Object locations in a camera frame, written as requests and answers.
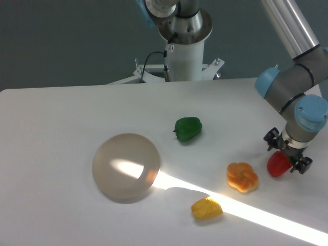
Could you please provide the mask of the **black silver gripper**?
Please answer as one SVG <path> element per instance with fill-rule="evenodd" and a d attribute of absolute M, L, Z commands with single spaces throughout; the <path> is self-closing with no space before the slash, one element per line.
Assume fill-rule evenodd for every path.
<path fill-rule="evenodd" d="M 291 173 L 294 171 L 304 174 L 313 163 L 313 160 L 303 156 L 303 151 L 308 147 L 309 142 L 300 142 L 293 139 L 287 132 L 280 133 L 277 128 L 272 128 L 264 136 L 267 143 L 267 151 L 277 149 L 283 152 L 291 161 Z"/>

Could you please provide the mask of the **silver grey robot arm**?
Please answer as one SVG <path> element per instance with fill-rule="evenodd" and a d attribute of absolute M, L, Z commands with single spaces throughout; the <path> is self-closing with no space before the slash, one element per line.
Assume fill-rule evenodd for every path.
<path fill-rule="evenodd" d="M 213 22 L 199 1 L 137 1 L 146 23 L 157 27 L 166 41 L 163 52 L 165 81 L 213 79 L 219 63 L 203 67 L 204 41 Z M 259 95 L 285 120 L 285 129 L 264 137 L 270 149 L 280 150 L 292 171 L 305 173 L 312 164 L 303 151 L 327 123 L 327 93 L 307 95 L 324 88 L 327 49 L 321 47 L 295 1 L 262 1 L 262 6 L 294 65 L 285 71 L 268 68 L 255 82 Z"/>

